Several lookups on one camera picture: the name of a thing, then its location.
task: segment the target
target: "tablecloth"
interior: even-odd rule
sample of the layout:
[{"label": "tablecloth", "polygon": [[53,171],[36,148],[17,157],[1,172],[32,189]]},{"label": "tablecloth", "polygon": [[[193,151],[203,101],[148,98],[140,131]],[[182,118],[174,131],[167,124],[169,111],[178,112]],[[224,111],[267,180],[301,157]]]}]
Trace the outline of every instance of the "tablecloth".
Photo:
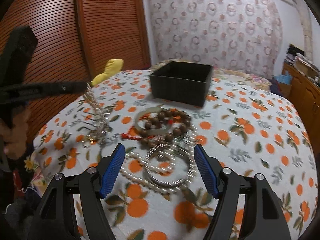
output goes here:
[{"label": "tablecloth", "polygon": [[[184,110],[198,128],[198,141],[209,156],[236,173],[254,176],[261,172],[280,199],[293,240],[303,233],[316,211],[317,174],[309,138],[294,106],[285,98],[267,91],[212,78],[203,108],[154,99],[149,71],[126,71],[93,88],[102,107],[114,106],[110,116],[107,147],[95,144],[82,147],[81,139],[92,129],[94,114],[80,97],[51,119],[34,140],[35,153],[26,161],[27,169],[35,169],[32,181],[44,191],[57,172],[66,176],[80,174],[111,155],[117,143],[145,156],[137,141],[120,140],[129,132],[135,115],[147,107],[159,106]],[[131,160],[126,166],[142,176],[142,166]],[[111,194],[102,205],[117,239],[202,239],[217,201],[209,195],[198,174],[189,194],[163,196],[128,181],[119,175]],[[235,240],[242,222],[244,196],[239,197],[230,239]],[[80,234],[89,239],[75,195],[76,218]]]}]

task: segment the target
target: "wooden dresser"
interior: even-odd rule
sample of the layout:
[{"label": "wooden dresser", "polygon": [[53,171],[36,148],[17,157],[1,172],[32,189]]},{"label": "wooden dresser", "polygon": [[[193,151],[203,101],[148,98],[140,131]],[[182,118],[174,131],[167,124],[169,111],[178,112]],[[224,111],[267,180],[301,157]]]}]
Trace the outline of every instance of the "wooden dresser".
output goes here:
[{"label": "wooden dresser", "polygon": [[320,88],[293,66],[284,63],[282,73],[292,76],[288,100],[297,109],[307,130],[315,155],[320,153]]}]

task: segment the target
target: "open black box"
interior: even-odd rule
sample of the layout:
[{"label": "open black box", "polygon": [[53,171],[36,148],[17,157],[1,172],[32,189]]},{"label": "open black box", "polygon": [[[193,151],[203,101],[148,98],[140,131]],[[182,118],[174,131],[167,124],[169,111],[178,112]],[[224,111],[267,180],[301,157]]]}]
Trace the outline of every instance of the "open black box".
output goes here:
[{"label": "open black box", "polygon": [[202,107],[211,76],[210,65],[171,61],[150,75],[152,95]]}]

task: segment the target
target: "curtain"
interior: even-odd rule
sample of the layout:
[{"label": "curtain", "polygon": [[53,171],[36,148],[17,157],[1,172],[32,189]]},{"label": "curtain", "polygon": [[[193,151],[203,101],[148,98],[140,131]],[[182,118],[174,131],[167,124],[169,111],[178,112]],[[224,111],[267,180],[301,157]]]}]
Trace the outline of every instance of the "curtain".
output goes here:
[{"label": "curtain", "polygon": [[273,75],[282,23],[271,0],[149,0],[159,60]]}]

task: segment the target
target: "wooden louvered door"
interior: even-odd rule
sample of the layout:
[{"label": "wooden louvered door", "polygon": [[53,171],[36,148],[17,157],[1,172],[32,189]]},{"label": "wooden louvered door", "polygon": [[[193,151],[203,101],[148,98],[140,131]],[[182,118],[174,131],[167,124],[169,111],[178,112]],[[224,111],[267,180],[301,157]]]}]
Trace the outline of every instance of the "wooden louvered door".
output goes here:
[{"label": "wooden louvered door", "polygon": [[[10,31],[30,25],[38,46],[28,65],[25,82],[89,81],[76,26],[74,0],[14,0],[0,22],[0,51]],[[28,140],[78,95],[36,100],[30,103]]]},{"label": "wooden louvered door", "polygon": [[82,0],[85,31],[95,72],[122,58],[124,70],[150,65],[142,0]]}]

